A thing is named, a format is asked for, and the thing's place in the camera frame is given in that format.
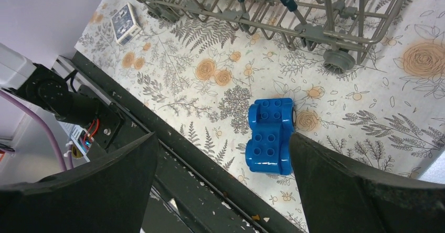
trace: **red wire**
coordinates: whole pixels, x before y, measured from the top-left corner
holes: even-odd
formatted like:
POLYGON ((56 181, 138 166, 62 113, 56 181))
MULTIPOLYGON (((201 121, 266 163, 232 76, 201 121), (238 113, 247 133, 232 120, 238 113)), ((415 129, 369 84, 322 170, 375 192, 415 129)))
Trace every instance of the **red wire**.
POLYGON ((85 140, 87 140, 87 135, 88 135, 88 133, 90 133, 91 128, 93 128, 93 125, 94 125, 95 122, 96 122, 96 119, 93 120, 93 122, 91 123, 91 125, 90 125, 90 127, 88 128, 87 132, 85 133, 85 136, 83 136, 82 143, 83 143, 83 146, 85 147, 85 149, 88 149, 87 145, 85 144, 85 140))
POLYGON ((92 137, 97 133, 97 131, 98 131, 98 129, 99 129, 99 125, 100 125, 100 122, 99 122, 99 119, 97 119, 96 129, 95 129, 94 132, 89 136, 89 139, 92 138, 92 137))

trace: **screw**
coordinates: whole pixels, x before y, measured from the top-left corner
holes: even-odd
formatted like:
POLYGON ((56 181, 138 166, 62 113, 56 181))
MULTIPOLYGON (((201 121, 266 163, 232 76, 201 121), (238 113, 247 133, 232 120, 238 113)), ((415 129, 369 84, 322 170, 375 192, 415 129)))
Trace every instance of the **screw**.
POLYGON ((105 135, 107 135, 107 136, 110 136, 110 134, 111 134, 111 129, 104 129, 104 130, 103 130, 103 134, 105 134, 105 135))

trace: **white wall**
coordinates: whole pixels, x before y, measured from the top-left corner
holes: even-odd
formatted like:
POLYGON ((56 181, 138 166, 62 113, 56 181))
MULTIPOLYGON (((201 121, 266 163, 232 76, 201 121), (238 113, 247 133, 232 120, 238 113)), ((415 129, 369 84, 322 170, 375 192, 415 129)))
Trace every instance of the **white wall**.
MULTIPOLYGON (((0 0, 0 42, 34 62, 71 58, 101 0, 0 0)), ((23 114, 0 99, 0 137, 11 137, 23 114)))
MULTIPOLYGON (((65 145, 68 142, 68 136, 54 115, 42 108, 36 108, 36 113, 52 130, 62 153, 66 152, 65 145)), ((60 172, 56 155, 41 126, 29 116, 25 116, 22 125, 20 135, 17 135, 12 143, 16 154, 7 158, 5 162, 0 162, 0 185, 36 182, 48 175, 60 172)), ((73 159, 73 163, 77 166, 85 163, 85 160, 73 159)))

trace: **dishwasher rack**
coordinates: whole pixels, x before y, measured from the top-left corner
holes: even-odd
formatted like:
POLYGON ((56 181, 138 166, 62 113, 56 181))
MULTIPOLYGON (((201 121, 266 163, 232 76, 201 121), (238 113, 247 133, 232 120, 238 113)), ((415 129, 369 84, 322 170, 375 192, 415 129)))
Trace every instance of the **dishwasher rack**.
POLYGON ((295 0, 137 0, 147 6, 147 13, 160 20, 176 22, 181 17, 206 22, 210 17, 224 20, 231 29, 248 35, 261 31, 267 40, 275 35, 282 38, 289 50, 302 47, 313 51, 317 45, 330 45, 323 57, 323 66, 333 73, 344 73, 355 64, 360 65, 372 45, 380 42, 399 14, 404 0, 391 0, 384 13, 365 10, 370 0, 358 0, 358 7, 348 6, 347 0, 314 0, 313 3, 295 0), (325 12, 324 24, 310 24, 307 18, 312 9, 325 12), (269 11, 282 10, 274 24, 268 24, 269 11), (337 18, 352 20, 349 29, 336 31, 337 18), (379 20, 371 37, 364 36, 365 17, 379 20), (350 54, 356 52, 356 59, 350 54))

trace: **rack wheel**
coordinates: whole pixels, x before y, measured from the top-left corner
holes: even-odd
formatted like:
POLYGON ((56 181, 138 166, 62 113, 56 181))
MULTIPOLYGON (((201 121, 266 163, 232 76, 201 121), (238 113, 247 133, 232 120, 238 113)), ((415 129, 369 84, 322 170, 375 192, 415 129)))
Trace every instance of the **rack wheel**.
POLYGON ((173 14, 169 9, 162 10, 161 19, 169 21, 171 23, 175 23, 179 20, 175 14, 173 14))
POLYGON ((323 54, 323 58, 323 66, 332 73, 344 73, 355 65, 354 57, 342 50, 327 50, 323 54))
POLYGON ((148 13, 148 15, 150 15, 150 17, 155 18, 155 19, 159 19, 159 17, 161 16, 161 11, 157 8, 149 7, 147 9, 147 13, 148 13))

